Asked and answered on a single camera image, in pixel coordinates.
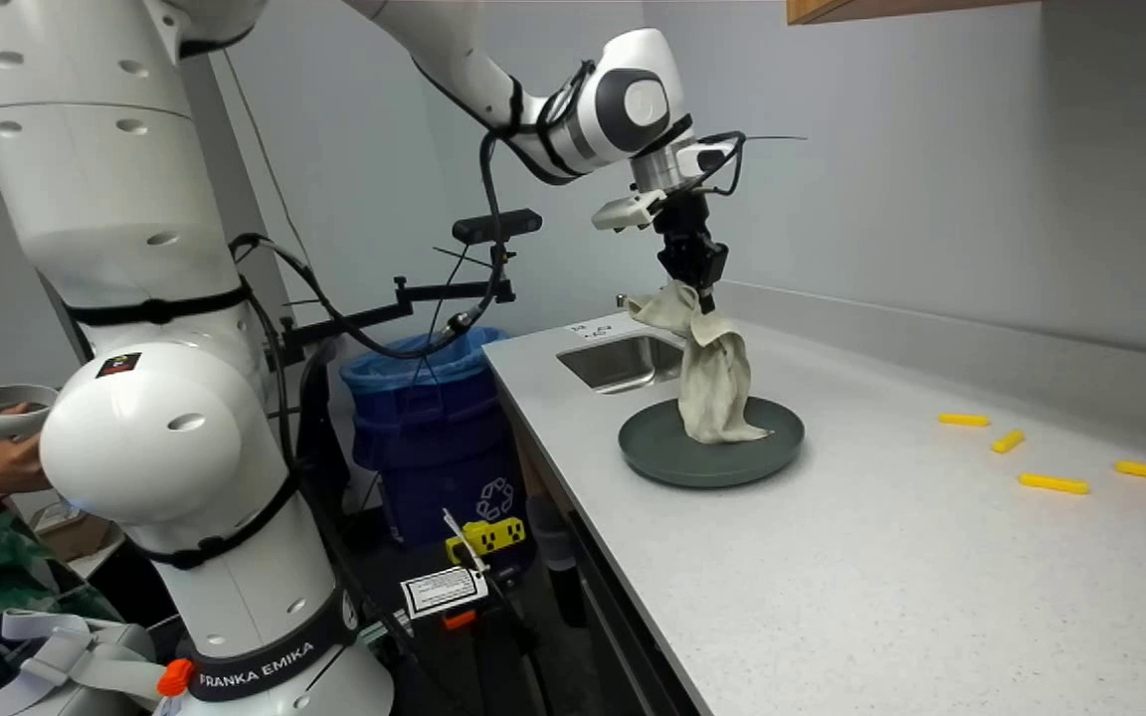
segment white cloth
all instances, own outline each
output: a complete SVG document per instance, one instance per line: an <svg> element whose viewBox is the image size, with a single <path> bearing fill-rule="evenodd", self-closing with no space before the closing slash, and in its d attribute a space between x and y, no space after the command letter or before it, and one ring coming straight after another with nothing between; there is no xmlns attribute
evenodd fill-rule
<svg viewBox="0 0 1146 716"><path fill-rule="evenodd" d="M128 696L86 699L107 716L141 713L159 699L156 686L161 666L141 655L152 646L135 625L84 622L62 614L2 614L0 631L2 640L43 640L40 654L18 666L17 680L0 688L0 716L23 716L51 699L75 699L75 688Z"/></svg>
<svg viewBox="0 0 1146 716"><path fill-rule="evenodd" d="M758 424L745 420L751 367L745 338L725 313L698 313L698 297L685 282L655 293L625 297L628 320L668 329L685 341L678 416L690 442L758 442Z"/></svg>

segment dark gray plate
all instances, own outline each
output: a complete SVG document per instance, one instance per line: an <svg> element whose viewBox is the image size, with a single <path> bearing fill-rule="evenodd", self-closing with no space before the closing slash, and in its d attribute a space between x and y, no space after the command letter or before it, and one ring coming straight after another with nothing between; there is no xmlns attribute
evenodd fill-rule
<svg viewBox="0 0 1146 716"><path fill-rule="evenodd" d="M698 447L688 442L678 406L655 400L620 424L615 447L628 468L678 491L732 491L765 483L795 460L802 447L802 420L791 411L746 398L745 416L769 428L769 436L738 447Z"/></svg>

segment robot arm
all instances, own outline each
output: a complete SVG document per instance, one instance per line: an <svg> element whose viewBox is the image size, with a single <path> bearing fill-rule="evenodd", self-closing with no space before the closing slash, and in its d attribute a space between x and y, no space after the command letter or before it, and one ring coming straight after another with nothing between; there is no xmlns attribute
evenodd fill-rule
<svg viewBox="0 0 1146 716"><path fill-rule="evenodd" d="M676 60L655 27L603 44L598 64L530 97L472 44L478 0L344 0L384 27L458 107L506 138L545 183L568 183L598 168L631 163L631 194L607 203L598 225L655 225L663 269L694 288L712 310L726 248L712 241L698 180L705 163L726 163L726 146L694 145Z"/></svg>

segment round plate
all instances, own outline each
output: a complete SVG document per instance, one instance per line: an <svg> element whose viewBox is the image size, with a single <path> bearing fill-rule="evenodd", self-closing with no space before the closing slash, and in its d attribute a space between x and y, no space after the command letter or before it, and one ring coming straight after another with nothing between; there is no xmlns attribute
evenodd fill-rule
<svg viewBox="0 0 1146 716"><path fill-rule="evenodd" d="M0 385L0 436L40 434L54 394L51 385Z"/></svg>
<svg viewBox="0 0 1146 716"><path fill-rule="evenodd" d="M802 447L802 420L791 411L746 398L745 416L769 428L769 436L698 447L688 442L678 406L655 400L620 424L615 447L628 468L678 491L732 491L765 483L795 460Z"/></svg>

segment black bracket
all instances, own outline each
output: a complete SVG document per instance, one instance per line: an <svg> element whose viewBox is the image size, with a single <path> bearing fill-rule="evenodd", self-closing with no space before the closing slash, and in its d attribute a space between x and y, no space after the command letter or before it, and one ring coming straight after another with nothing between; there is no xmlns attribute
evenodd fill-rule
<svg viewBox="0 0 1146 716"><path fill-rule="evenodd" d="M458 219L453 223L453 239L465 248L478 241L510 241L514 233L534 233L539 232L539 215L521 206L521 212L499 212L494 215L472 215L472 219ZM391 308L375 308L360 313L343 313L331 322L315 322L315 325L289 325L289 320L282 322L282 363L303 363L306 346L324 341L332 334L344 329L360 329L360 325L379 325L379 322L393 322L415 313L415 304L460 304L460 297L483 297L494 282L440 282L440 288L411 288L403 274L393 280L393 304ZM514 304L515 290L510 288L510 280L497 282L494 304Z"/></svg>
<svg viewBox="0 0 1146 716"><path fill-rule="evenodd" d="M472 248L472 241L510 241L514 233L534 233L539 232L539 215L537 212L499 212L494 215L472 215L472 219L458 219L453 223L453 239Z"/></svg>

